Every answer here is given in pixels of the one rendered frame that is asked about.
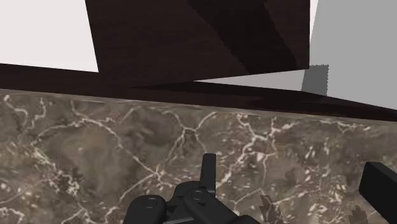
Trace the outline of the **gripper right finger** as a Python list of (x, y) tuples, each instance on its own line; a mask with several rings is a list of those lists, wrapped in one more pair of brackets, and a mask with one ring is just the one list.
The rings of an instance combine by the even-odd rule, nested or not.
[(397, 173), (383, 163), (365, 163), (359, 193), (380, 215), (397, 215)]

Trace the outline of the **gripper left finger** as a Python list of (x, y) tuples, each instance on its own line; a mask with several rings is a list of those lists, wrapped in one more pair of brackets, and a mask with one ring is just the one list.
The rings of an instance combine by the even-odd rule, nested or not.
[(216, 198), (216, 155), (202, 157), (200, 179), (175, 187), (166, 201), (159, 195), (135, 198), (123, 224), (260, 224), (248, 215), (238, 216)]

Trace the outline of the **dark brown robot stand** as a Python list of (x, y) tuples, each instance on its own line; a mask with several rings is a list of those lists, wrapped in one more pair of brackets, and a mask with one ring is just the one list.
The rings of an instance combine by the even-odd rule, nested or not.
[(310, 0), (85, 0), (99, 76), (140, 87), (309, 66)]

